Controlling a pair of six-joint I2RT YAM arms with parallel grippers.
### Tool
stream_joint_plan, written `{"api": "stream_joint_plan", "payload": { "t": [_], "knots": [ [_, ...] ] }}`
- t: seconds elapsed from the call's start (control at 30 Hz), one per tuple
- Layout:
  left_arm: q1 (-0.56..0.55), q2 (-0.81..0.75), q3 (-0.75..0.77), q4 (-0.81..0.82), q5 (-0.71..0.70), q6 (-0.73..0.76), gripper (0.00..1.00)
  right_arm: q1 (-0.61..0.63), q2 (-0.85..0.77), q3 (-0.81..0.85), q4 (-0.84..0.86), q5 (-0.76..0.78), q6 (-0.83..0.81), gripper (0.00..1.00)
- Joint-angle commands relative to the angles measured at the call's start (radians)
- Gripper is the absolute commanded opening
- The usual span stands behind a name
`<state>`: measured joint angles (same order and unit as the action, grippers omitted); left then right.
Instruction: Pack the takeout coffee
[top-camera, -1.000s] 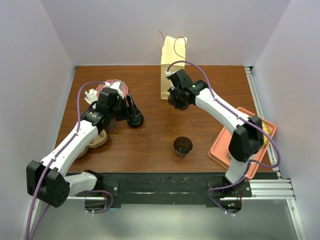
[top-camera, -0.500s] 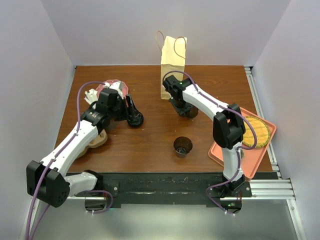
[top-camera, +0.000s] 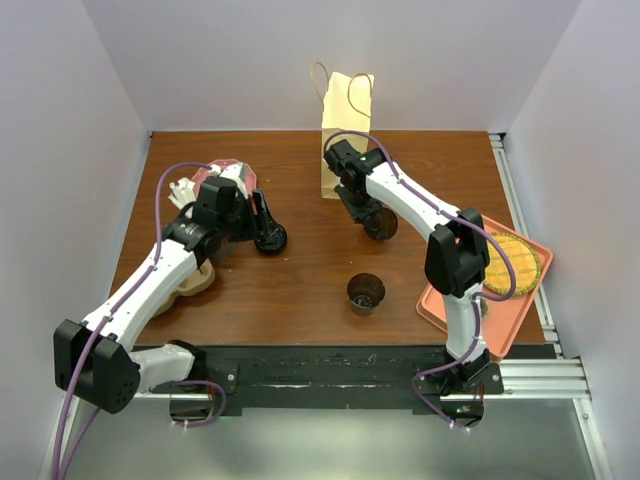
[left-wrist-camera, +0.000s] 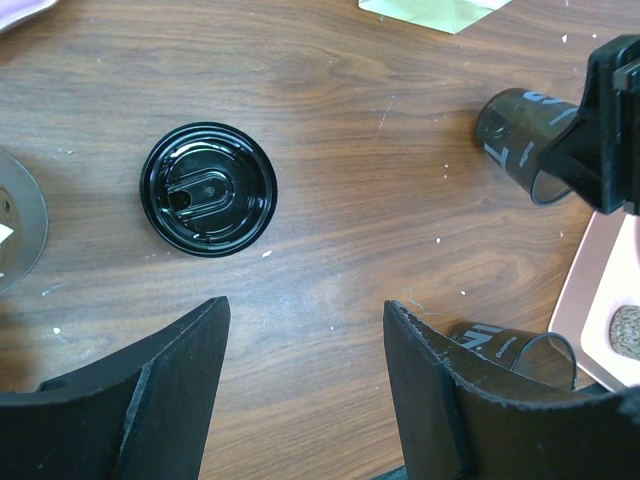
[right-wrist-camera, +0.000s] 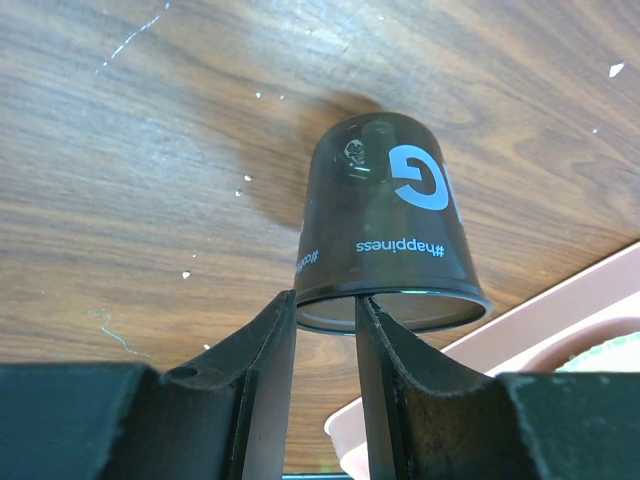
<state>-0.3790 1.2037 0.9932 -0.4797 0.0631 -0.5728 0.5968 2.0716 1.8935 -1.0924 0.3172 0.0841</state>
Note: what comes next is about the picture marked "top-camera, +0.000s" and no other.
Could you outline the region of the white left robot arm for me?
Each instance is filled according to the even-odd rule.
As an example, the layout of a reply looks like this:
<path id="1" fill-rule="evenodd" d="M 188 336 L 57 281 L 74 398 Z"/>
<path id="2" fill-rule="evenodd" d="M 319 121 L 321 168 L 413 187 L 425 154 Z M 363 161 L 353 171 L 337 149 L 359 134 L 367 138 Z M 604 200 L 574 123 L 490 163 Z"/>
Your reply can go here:
<path id="1" fill-rule="evenodd" d="M 262 190 L 245 196 L 235 181 L 210 177 L 115 294 L 81 322 L 65 320 L 55 330 L 56 385 L 110 414 L 122 411 L 135 394 L 166 383 L 200 390 L 207 368 L 199 348 L 179 340 L 140 352 L 133 347 L 177 287 L 224 241 L 251 241 L 258 251 L 275 255 L 286 246 L 287 234 Z"/>

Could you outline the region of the black takeout coffee cup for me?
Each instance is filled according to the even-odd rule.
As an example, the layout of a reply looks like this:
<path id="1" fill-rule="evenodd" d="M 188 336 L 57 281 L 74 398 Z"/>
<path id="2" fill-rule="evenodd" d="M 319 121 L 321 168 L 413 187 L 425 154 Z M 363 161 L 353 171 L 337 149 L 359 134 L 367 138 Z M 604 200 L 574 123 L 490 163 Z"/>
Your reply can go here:
<path id="1" fill-rule="evenodd" d="M 356 315 L 371 314 L 383 301 L 385 295 L 383 281 L 372 273 L 356 274 L 347 284 L 350 307 Z"/>

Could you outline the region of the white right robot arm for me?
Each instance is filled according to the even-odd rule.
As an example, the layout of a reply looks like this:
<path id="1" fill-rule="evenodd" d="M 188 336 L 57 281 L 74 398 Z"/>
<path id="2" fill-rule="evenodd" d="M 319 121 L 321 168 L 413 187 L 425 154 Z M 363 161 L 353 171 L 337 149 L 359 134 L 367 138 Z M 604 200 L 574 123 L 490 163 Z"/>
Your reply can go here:
<path id="1" fill-rule="evenodd" d="M 447 322 L 445 365 L 434 371 L 446 372 L 452 390 L 469 392 L 489 363 L 480 297 L 490 259 L 481 214 L 473 208 L 461 211 L 429 193 L 381 146 L 361 153 L 342 139 L 327 142 L 323 157 L 339 178 L 334 191 L 369 237 L 392 237 L 395 228 L 386 218 L 392 215 L 402 217 L 425 240 L 425 276 L 442 295 Z"/>

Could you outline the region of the black cup lid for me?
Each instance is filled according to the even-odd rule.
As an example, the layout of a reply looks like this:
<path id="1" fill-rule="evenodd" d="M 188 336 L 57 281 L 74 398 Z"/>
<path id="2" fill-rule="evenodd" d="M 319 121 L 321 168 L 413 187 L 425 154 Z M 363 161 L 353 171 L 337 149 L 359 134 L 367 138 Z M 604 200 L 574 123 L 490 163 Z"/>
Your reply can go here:
<path id="1" fill-rule="evenodd" d="M 275 256 L 284 251 L 288 243 L 288 234 L 283 225 L 277 224 L 270 233 L 254 240 L 257 251 L 263 255 Z"/>

